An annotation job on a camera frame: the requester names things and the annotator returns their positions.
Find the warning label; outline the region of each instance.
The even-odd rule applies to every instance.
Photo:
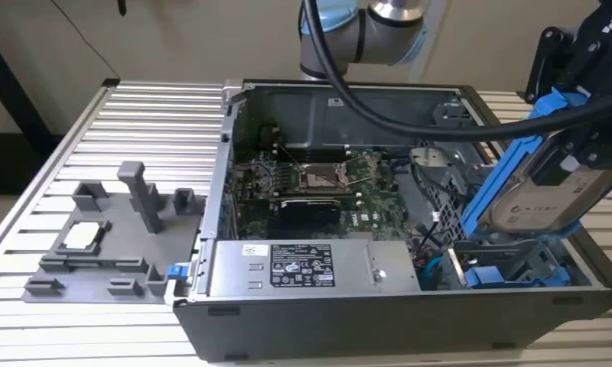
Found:
[[[272,245],[274,287],[335,287],[331,245]]]

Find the blue latch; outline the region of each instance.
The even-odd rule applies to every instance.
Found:
[[[188,265],[174,264],[167,269],[167,278],[175,279],[176,281],[187,281],[188,270]]]

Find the gray parts tray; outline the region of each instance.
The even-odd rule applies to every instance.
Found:
[[[76,209],[26,284],[26,302],[164,303],[167,269],[191,259],[204,197],[191,189],[159,195],[142,180],[142,164],[134,168],[147,193],[107,195],[102,184],[90,182],[78,187]],[[159,218],[154,228],[144,219],[151,210]],[[94,232],[78,246],[70,234],[74,226],[87,223]]]

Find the wire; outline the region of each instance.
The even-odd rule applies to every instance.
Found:
[[[299,16],[298,16],[298,33],[299,40],[302,41],[302,23],[304,22],[304,2],[299,4]]]
[[[91,47],[91,50],[94,50],[95,54],[98,55],[98,57],[100,57],[102,61],[104,61],[104,64],[108,66],[108,68],[111,69],[111,71],[114,72],[115,76],[120,79],[120,74],[118,71],[115,71],[114,69],[114,66],[110,64],[110,62],[107,61],[107,59],[104,58],[103,54],[99,53],[99,51],[95,49],[94,45],[91,44],[90,40],[86,39],[84,37],[84,34],[82,33],[79,27],[76,26],[75,22],[72,21],[71,17],[68,16],[67,12],[63,10],[62,6],[59,6],[58,2],[55,0],[50,0],[50,2],[52,2],[52,4],[55,4],[55,7],[59,9],[59,11],[62,12],[63,16],[66,17],[66,19],[68,20],[68,22],[71,23],[71,26],[75,28],[78,34],[80,35],[82,37],[82,40],[84,41],[84,43],[87,44],[88,47]]]
[[[334,89],[338,91],[346,105],[359,116],[375,126],[394,133],[411,135],[419,139],[431,141],[501,141],[547,134],[566,128],[575,128],[594,122],[603,122],[609,118],[612,118],[611,94],[607,97],[594,100],[590,104],[575,107],[562,113],[495,126],[417,126],[390,119],[367,107],[343,79],[324,37],[323,25],[319,19],[318,1],[304,0],[304,10],[315,53]]]
[[[433,226],[429,229],[427,234],[425,235],[425,238],[422,239],[422,242],[419,243],[421,246],[425,246],[425,244],[427,243],[429,239],[431,238],[433,231],[437,230],[439,224],[441,224],[439,220],[433,223]]]
[[[455,197],[457,199],[462,200],[465,203],[471,201],[470,197],[467,195],[463,195],[462,193],[457,193],[454,190],[451,190],[449,187],[446,187],[442,183],[435,181],[431,176],[426,173],[426,170],[422,168],[422,166],[417,163],[413,164],[413,171],[415,171],[427,181],[429,185],[435,186],[439,191],[450,195],[451,197]]]

